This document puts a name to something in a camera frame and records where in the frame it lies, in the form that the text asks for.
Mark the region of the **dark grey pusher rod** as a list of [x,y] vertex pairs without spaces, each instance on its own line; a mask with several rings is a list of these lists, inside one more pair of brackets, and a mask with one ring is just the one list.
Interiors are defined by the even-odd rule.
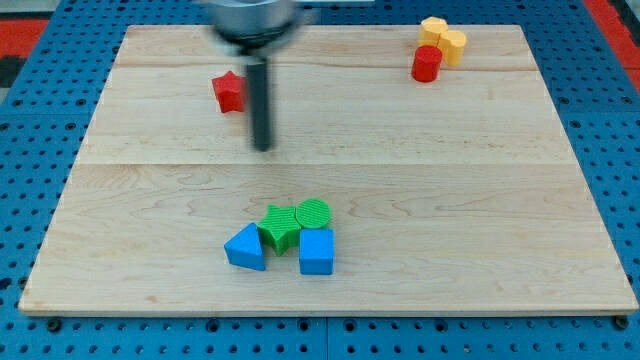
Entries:
[[268,59],[250,58],[245,74],[252,144],[257,151],[266,152],[273,145]]

